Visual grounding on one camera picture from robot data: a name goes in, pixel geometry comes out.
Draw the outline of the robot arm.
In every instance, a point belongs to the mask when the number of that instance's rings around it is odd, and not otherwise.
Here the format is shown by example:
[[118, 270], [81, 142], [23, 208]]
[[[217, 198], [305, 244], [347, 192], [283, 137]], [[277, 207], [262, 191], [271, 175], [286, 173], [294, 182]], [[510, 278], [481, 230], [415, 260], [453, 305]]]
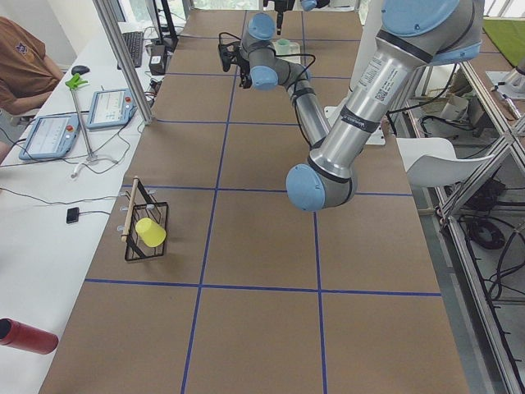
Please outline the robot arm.
[[303, 211], [337, 207], [357, 190], [354, 160], [416, 69], [475, 58], [482, 44], [483, 1], [384, 1], [369, 16], [381, 24], [376, 51], [357, 84], [329, 122], [306, 69], [278, 58], [273, 19], [259, 12], [240, 41], [253, 87], [285, 88], [311, 146], [306, 163], [292, 167], [285, 187], [290, 202]]
[[[274, 3], [274, 11], [276, 12], [276, 33], [277, 35], [281, 35], [281, 28], [284, 20], [284, 13], [286, 11], [292, 11], [294, 8], [295, 1], [294, 0], [273, 0], [268, 1], [264, 0], [262, 1], [263, 9], [267, 9], [268, 4], [270, 2]], [[316, 0], [302, 0], [299, 1], [300, 6], [303, 8], [304, 11], [311, 11], [313, 9], [320, 9], [323, 7], [326, 7], [330, 1], [316, 1]], [[270, 33], [270, 22], [269, 19], [262, 19], [262, 27], [264, 33]]]

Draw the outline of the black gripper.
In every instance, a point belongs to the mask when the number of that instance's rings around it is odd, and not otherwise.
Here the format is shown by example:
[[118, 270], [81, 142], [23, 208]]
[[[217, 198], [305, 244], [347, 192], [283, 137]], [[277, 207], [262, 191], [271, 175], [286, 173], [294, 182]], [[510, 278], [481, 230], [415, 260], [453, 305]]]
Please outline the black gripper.
[[284, 20], [283, 11], [292, 11], [295, 0], [264, 0], [264, 7], [268, 8], [270, 2], [273, 2], [273, 10], [276, 11], [276, 34], [281, 35]]
[[250, 75], [250, 65], [248, 62], [239, 62], [240, 69], [240, 87], [243, 89], [250, 89], [252, 87], [252, 78]]

